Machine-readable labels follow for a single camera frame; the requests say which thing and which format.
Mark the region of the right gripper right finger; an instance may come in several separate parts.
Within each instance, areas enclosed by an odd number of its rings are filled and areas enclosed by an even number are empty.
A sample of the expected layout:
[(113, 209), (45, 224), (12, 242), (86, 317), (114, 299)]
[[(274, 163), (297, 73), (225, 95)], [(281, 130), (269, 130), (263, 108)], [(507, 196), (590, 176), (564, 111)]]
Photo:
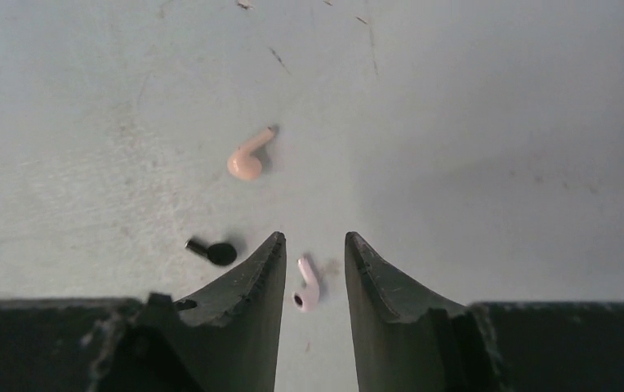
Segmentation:
[(461, 305), (345, 236), (362, 391), (624, 391), (624, 302)]

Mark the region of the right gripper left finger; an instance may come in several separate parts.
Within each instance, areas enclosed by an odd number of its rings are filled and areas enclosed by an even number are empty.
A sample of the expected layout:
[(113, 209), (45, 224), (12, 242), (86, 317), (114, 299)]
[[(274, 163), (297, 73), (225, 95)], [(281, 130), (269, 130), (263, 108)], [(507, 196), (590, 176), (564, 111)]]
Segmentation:
[(0, 391), (271, 391), (286, 258), (274, 232), (179, 300), (0, 299)]

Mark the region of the black earbud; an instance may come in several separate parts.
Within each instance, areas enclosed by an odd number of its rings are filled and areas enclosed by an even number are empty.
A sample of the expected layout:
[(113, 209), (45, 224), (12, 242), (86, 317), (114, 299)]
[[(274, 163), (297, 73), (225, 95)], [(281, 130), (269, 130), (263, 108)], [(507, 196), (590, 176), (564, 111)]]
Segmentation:
[(231, 265), (238, 257), (238, 252), (231, 243), (206, 245), (196, 238), (190, 238), (185, 242), (185, 249), (219, 267)]

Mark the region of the beige earbud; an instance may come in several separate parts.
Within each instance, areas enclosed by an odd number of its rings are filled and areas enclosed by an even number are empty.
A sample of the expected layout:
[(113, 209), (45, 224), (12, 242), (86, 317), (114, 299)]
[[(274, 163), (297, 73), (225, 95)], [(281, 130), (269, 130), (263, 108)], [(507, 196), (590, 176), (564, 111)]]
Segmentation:
[(267, 127), (242, 143), (228, 158), (227, 169), (229, 173), (239, 180), (255, 180), (263, 170), (261, 160), (255, 156), (255, 152), (263, 148), (275, 136), (271, 127)]

